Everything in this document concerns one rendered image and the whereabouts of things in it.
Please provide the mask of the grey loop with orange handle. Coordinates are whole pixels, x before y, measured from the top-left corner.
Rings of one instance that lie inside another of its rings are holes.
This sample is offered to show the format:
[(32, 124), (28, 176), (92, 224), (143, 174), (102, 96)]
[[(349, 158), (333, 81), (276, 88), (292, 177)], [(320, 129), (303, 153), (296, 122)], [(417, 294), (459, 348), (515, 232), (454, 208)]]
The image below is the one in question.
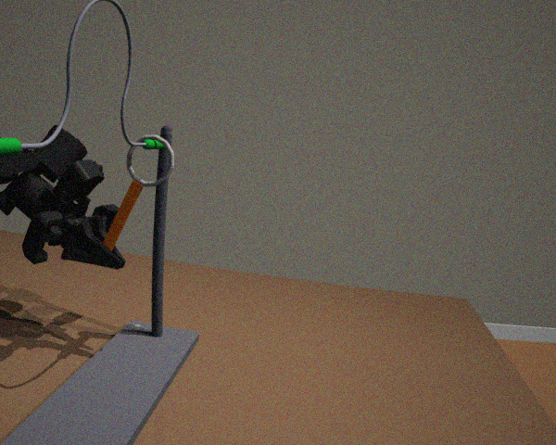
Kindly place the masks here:
[(135, 172), (132, 168), (132, 154), (136, 149), (136, 146), (131, 146), (127, 154), (126, 165), (127, 165), (127, 170), (130, 172), (130, 175), (133, 178), (133, 181), (126, 193), (125, 198), (122, 200), (120, 204), (120, 209), (115, 215), (115, 219), (113, 223), (110, 225), (110, 229), (107, 232), (106, 239), (103, 241), (103, 244), (105, 244), (107, 248), (109, 248), (111, 251), (115, 247), (116, 242), (120, 236), (120, 232), (123, 229), (124, 224), (126, 223), (129, 215), (131, 214), (131, 210), (133, 209), (133, 206), (139, 194), (141, 193), (143, 187), (144, 186), (156, 187), (159, 186), (160, 184), (163, 184), (163, 182), (168, 180), (174, 168), (174, 154), (167, 140), (160, 138), (158, 135), (151, 134), (151, 135), (145, 135), (140, 137), (140, 139), (136, 140), (134, 143), (142, 143), (146, 139), (159, 141), (162, 145), (165, 146), (168, 153), (170, 154), (169, 167), (165, 172), (165, 176), (163, 176), (162, 178), (158, 179), (155, 182), (145, 182), (141, 178), (136, 177)]

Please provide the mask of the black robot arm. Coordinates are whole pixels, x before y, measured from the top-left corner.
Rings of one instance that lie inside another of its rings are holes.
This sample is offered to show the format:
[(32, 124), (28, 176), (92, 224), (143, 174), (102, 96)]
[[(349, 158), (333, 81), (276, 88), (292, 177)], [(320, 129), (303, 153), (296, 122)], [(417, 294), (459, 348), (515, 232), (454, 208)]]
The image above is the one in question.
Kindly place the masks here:
[[(46, 147), (0, 157), (0, 184), (10, 183), (0, 192), (0, 210), (9, 215), (16, 207), (30, 218), (30, 203), (45, 186), (52, 203), (62, 212), (67, 211), (69, 201), (73, 200), (88, 207), (91, 201), (88, 195), (105, 177), (102, 165), (92, 159), (83, 160), (87, 153), (79, 138), (62, 129)], [(58, 179), (56, 187), (41, 174), (52, 183)]]

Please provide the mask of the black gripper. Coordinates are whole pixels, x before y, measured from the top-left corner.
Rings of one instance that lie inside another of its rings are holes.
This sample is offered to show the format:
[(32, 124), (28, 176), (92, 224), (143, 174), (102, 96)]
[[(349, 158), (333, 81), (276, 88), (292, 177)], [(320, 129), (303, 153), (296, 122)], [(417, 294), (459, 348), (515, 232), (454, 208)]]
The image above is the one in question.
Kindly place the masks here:
[(48, 259), (44, 244), (60, 245), (62, 260), (84, 262), (118, 270), (126, 260), (116, 246), (112, 251), (103, 241), (120, 209), (115, 204), (95, 207), (91, 217), (86, 217), (87, 206), (69, 201), (66, 212), (59, 210), (47, 195), (46, 186), (35, 194), (28, 214), (30, 225), (22, 243), (24, 256), (33, 264)]

